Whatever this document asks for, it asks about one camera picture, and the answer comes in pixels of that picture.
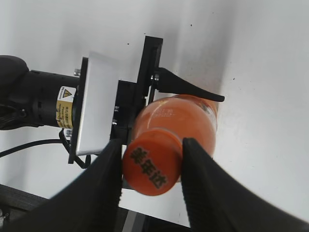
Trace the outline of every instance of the white background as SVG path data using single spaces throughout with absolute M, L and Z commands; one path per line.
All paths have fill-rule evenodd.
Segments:
M 72 75 L 90 50 L 120 60 L 135 81 L 144 36 L 164 38 L 161 63 L 221 93 L 215 160 L 274 205 L 309 221 L 309 1 L 1 0 L 0 54 Z M 1 150 L 57 138 L 56 128 L 0 132 Z M 0 183 L 51 197 L 81 170 L 61 145 L 0 159 Z M 188 225 L 180 186 L 121 205 Z

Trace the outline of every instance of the silver plate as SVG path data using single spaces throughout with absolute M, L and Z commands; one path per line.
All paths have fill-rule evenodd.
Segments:
M 98 154 L 109 142 L 117 88 L 117 62 L 91 52 L 76 145 L 77 156 Z

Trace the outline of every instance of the plastic bottle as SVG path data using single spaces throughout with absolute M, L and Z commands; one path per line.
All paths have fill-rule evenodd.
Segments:
M 213 101 L 191 95 L 149 104 L 136 119 L 132 142 L 123 157 L 123 174 L 136 191 L 160 195 L 180 177 L 182 139 L 195 138 L 212 157 L 217 130 Z

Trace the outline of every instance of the yellow warning sticker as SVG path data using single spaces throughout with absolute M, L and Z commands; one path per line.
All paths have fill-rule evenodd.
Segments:
M 61 128 L 73 129 L 73 100 L 76 88 L 62 86 L 56 104 L 56 121 Z

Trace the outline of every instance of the orange bottle cap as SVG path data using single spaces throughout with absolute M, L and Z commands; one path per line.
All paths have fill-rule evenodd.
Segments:
M 128 145 L 123 157 L 123 174 L 133 189 L 156 196 L 174 186 L 181 163 L 180 139 L 166 130 L 152 129 Z

